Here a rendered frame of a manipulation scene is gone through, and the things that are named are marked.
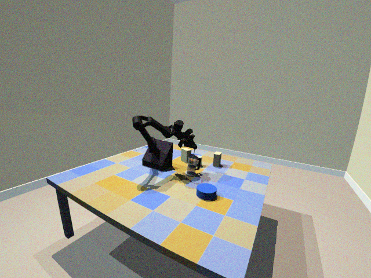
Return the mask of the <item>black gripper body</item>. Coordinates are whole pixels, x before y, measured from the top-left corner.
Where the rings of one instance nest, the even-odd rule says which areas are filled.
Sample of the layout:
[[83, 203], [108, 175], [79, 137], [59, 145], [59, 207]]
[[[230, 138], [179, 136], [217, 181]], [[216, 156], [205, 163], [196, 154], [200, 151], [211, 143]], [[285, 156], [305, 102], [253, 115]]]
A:
[[191, 140], [191, 138], [195, 137], [193, 134], [190, 135], [190, 136], [186, 136], [186, 137], [183, 137], [183, 134], [184, 132], [180, 132], [177, 136], [177, 139], [180, 140], [180, 142], [178, 143], [178, 146], [179, 147], [182, 147], [182, 144], [185, 144], [187, 140]]

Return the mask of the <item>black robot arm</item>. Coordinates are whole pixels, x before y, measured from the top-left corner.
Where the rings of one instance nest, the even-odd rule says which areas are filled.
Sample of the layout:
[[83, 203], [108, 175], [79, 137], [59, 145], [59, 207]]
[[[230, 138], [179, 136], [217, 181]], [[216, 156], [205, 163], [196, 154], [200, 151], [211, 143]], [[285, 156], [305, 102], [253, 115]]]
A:
[[[146, 120], [147, 122], [143, 123], [142, 120]], [[150, 137], [150, 135], [146, 131], [145, 127], [146, 126], [152, 126], [153, 128], [160, 131], [165, 138], [170, 138], [173, 135], [175, 137], [177, 137], [178, 134], [181, 132], [181, 130], [183, 128], [183, 124], [184, 124], [184, 122], [182, 120], [177, 120], [176, 122], [174, 122], [174, 125], [170, 125], [170, 126], [167, 127], [167, 126], [163, 126], [162, 124], [160, 124], [159, 122], [154, 120], [151, 116], [144, 116], [144, 115], [134, 116], [132, 118], [132, 122], [133, 122], [133, 127], [136, 130], [139, 130], [140, 133], [145, 138], [145, 140], [147, 142], [147, 146], [148, 146], [148, 152], [152, 153], [155, 156], [157, 156], [159, 154], [161, 149], [157, 148], [157, 143], [156, 143], [155, 138]], [[172, 129], [172, 131], [171, 131], [171, 129]], [[183, 135], [183, 137], [186, 138], [186, 136], [190, 136], [190, 134], [192, 132], [193, 132], [192, 129], [188, 129], [182, 135]]]

